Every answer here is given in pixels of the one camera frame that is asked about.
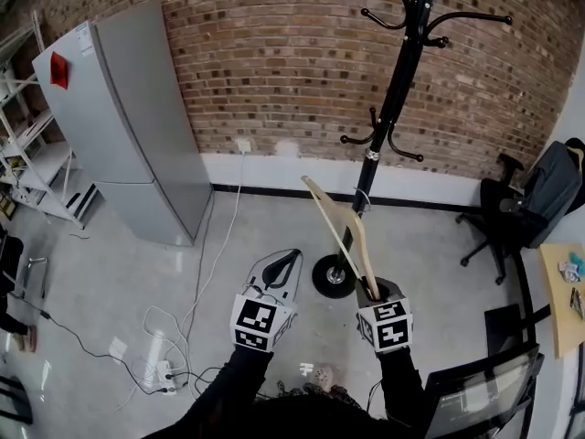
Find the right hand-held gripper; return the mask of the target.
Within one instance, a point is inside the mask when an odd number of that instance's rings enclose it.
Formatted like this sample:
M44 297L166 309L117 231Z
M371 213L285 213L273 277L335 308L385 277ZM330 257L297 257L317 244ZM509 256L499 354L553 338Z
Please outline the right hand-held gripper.
M358 331L375 352L392 352L412 343L410 301L393 282L377 277L380 299L375 300L367 280L356 284Z

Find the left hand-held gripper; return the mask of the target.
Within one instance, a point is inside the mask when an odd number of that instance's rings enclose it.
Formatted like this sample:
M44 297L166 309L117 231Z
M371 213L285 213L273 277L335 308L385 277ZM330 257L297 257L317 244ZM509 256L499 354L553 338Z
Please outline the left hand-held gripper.
M234 344L272 352L291 328L297 315L301 254L298 249L276 251L252 265L232 308L229 328Z

